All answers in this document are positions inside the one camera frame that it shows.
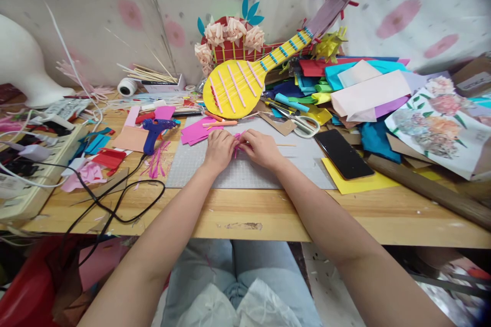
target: hand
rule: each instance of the hand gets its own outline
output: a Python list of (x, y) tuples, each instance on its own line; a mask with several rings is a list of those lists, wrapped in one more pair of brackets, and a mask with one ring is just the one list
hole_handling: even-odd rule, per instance
[(205, 167), (207, 172), (218, 175), (228, 166), (234, 148), (239, 144), (233, 135), (226, 130), (213, 130), (208, 135)]
[(239, 148), (243, 149), (252, 161), (271, 171), (280, 168), (286, 160), (278, 150), (272, 136), (259, 133), (253, 129), (242, 134)]

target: smartphone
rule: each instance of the smartphone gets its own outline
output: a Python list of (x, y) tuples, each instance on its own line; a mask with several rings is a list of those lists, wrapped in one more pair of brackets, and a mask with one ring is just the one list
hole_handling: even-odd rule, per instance
[(332, 129), (317, 133), (314, 138), (345, 180), (353, 180), (375, 174), (337, 130)]

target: jeans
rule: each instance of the jeans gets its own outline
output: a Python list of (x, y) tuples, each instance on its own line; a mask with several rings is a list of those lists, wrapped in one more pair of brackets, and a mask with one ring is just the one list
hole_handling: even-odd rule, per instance
[(257, 278), (291, 308), (302, 326), (322, 326), (286, 242), (191, 239), (170, 276), (162, 327), (175, 326), (210, 283), (237, 308)]

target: white mannequin head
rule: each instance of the white mannequin head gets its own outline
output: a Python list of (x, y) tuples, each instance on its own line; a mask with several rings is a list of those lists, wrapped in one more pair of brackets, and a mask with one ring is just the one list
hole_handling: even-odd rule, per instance
[(22, 91), (30, 108), (48, 107), (74, 93), (46, 74), (41, 48), (34, 37), (0, 14), (0, 84), (5, 83)]

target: gray cutting mat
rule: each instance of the gray cutting mat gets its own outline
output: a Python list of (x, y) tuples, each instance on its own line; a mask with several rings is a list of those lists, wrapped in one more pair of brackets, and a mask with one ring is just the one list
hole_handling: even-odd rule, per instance
[[(198, 120), (200, 116), (187, 118), (186, 126)], [(247, 129), (254, 129), (264, 134), (272, 135), (278, 144), (296, 144), (296, 147), (278, 147), (280, 152), (290, 159), (310, 180), (321, 189), (336, 189), (321, 158), (325, 157), (317, 142), (304, 139), (295, 133), (283, 136), (271, 125), (261, 118), (240, 121), (239, 124), (225, 127), (232, 135), (242, 133)], [(201, 141), (194, 146), (183, 145), (180, 141), (174, 161), (167, 177), (166, 187), (182, 188), (191, 179), (196, 169), (205, 160), (208, 141)], [(224, 189), (279, 189), (282, 188), (276, 176), (269, 170), (255, 164), (247, 155), (237, 152), (237, 158), (232, 160), (229, 166), (217, 177), (213, 188)]]

